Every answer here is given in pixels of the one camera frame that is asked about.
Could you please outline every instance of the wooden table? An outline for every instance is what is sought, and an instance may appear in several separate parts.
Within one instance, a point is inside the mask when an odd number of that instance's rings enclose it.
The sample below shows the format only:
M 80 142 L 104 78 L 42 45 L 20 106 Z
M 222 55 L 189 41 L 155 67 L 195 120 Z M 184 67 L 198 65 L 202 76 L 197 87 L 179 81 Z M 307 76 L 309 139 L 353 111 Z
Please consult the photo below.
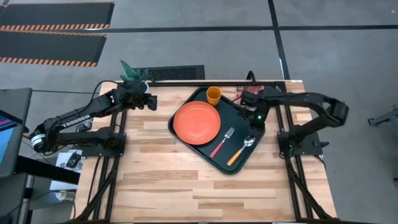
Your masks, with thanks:
M 288 91 L 304 91 L 301 81 L 285 82 Z M 103 84 L 101 94 L 112 88 L 115 84 Z M 275 109 L 270 110 L 267 132 L 243 169 L 236 175 L 225 175 L 175 139 L 167 128 L 169 118 L 196 89 L 151 87 L 151 93 L 158 96 L 157 111 L 128 111 L 127 145 L 120 160 L 111 222 L 294 221 L 285 162 L 279 158 Z M 224 96 L 235 99 L 236 87 L 222 89 Z M 291 109 L 295 124 L 311 120 L 308 108 Z M 93 128 L 109 126 L 109 122 L 110 116 L 95 118 Z M 77 214 L 86 207 L 96 160 L 92 157 L 84 162 L 76 193 Z M 335 217 L 323 164 L 313 156 L 302 156 L 302 160 L 308 189 Z M 92 195 L 98 186 L 101 164 Z M 302 194 L 299 189 L 297 192 L 305 217 Z M 103 197 L 100 218 L 104 217 L 107 195 Z

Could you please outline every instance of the orange plate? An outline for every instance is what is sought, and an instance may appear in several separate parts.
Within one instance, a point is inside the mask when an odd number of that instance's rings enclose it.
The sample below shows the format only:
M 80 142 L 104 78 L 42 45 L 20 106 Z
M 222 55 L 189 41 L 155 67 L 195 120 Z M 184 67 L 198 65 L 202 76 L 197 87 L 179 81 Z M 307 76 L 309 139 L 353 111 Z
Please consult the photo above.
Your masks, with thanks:
M 203 101 L 183 105 L 174 116 L 177 136 L 188 144 L 200 145 L 216 137 L 221 127 L 217 110 Z

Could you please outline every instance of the fork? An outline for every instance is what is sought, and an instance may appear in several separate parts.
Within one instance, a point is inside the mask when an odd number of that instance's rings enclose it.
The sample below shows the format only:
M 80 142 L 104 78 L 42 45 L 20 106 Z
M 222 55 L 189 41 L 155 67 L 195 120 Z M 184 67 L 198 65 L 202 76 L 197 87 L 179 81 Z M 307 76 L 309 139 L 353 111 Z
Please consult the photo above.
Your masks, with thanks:
M 221 149 L 221 147 L 223 146 L 225 140 L 229 139 L 232 134 L 234 133 L 235 129 L 234 128 L 230 128 L 228 130 L 228 132 L 225 134 L 224 139 L 221 143 L 218 144 L 218 146 L 216 147 L 216 149 L 210 154 L 210 158 L 213 158 L 216 156 L 217 152 L 219 151 L 219 149 Z

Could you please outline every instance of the orange cup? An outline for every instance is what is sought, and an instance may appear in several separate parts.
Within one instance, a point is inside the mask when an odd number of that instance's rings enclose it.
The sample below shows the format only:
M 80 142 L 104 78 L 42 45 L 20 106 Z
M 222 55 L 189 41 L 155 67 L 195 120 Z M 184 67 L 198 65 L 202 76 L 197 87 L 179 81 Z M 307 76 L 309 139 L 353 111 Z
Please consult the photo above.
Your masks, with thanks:
M 220 102 L 222 91 L 220 88 L 212 86 L 206 91 L 207 102 L 213 106 L 216 106 Z

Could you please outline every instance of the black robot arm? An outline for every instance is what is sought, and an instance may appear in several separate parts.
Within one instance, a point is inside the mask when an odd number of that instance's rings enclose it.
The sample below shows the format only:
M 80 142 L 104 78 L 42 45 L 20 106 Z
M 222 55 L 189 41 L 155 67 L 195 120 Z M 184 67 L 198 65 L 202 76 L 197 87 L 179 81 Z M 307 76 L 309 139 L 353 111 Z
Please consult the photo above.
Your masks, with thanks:
M 102 118 L 128 109 L 142 110 L 144 105 L 147 105 L 150 110 L 156 110 L 157 97 L 144 93 L 145 89 L 146 84 L 142 82 L 121 83 L 118 84 L 117 89 L 93 98 L 82 108 L 46 119 L 29 136 L 34 150 L 48 154 L 69 144 L 80 146 L 99 144 L 103 149 L 110 151 L 117 148 L 120 138 L 118 138 L 118 133 L 114 133 L 110 127 L 87 133 L 61 133 L 61 131 L 90 118 Z
M 318 117 L 303 124 L 294 125 L 289 131 L 289 141 L 300 144 L 305 136 L 325 127 L 344 125 L 348 107 L 334 98 L 319 93 L 286 93 L 275 88 L 265 88 L 258 94 L 242 93 L 241 105 L 255 107 L 254 111 L 243 109 L 241 116 L 250 121 L 253 129 L 264 129 L 269 109 L 277 105 L 307 107 L 317 112 Z

